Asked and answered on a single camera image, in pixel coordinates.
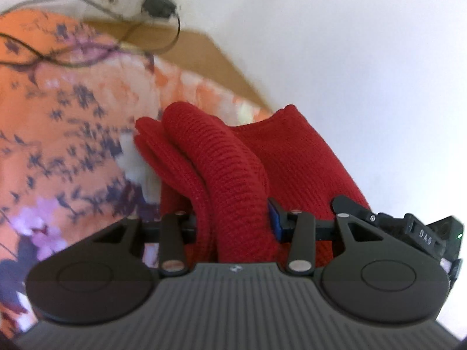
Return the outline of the red knitted sweater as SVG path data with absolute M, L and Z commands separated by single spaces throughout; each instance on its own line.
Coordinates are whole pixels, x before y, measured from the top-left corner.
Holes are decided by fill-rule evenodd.
M 176 102 L 161 120 L 135 124 L 135 144 L 162 181 L 161 213 L 192 211 L 199 262 L 287 261 L 289 246 L 271 230 L 268 203 L 333 217 L 344 195 L 367 200 L 324 139 L 292 105 L 260 122 L 229 127 L 192 104 Z

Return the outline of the orange floral bed sheet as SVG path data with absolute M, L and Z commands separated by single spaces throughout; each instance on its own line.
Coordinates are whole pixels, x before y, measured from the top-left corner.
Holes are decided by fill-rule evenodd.
M 161 186 L 130 165 L 135 121 L 186 101 L 230 126 L 269 112 L 213 80 L 126 47 L 72 17 L 1 16 L 1 332 L 36 318 L 37 262 L 128 216 L 160 218 Z

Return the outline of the black power adapter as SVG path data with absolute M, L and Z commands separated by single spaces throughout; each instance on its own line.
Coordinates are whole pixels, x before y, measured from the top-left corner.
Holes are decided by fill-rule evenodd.
M 151 18 L 169 19 L 177 13 L 173 0 L 143 0 L 141 11 Z

